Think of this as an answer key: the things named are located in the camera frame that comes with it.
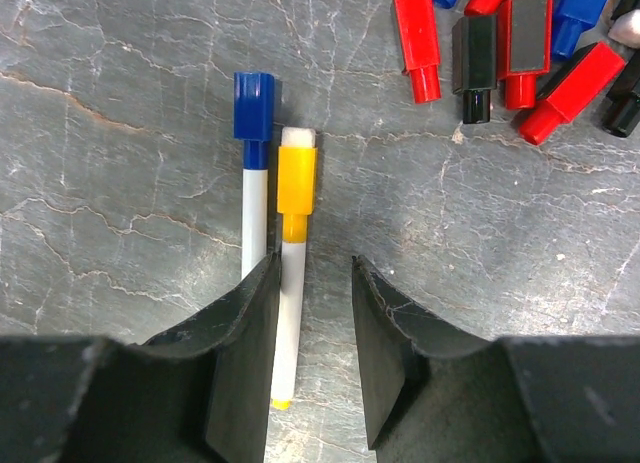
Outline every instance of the white felt tip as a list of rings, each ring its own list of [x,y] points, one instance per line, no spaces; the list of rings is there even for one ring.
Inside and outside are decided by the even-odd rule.
[[[311,128],[293,128],[285,126],[282,129],[282,146],[313,148],[316,146],[316,132]]]
[[[616,20],[609,38],[629,48],[640,48],[640,10],[633,10]]]

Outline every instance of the cracked surface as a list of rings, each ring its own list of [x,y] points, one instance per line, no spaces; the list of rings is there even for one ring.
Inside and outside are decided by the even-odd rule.
[[[0,331],[142,342],[234,286],[247,69],[282,80],[278,128],[320,131],[298,395],[269,461],[374,459],[352,254],[483,337],[640,331],[640,136],[596,127],[602,97],[539,149],[500,104],[461,126],[459,11],[437,12],[444,98],[413,106],[389,5],[0,0]]]

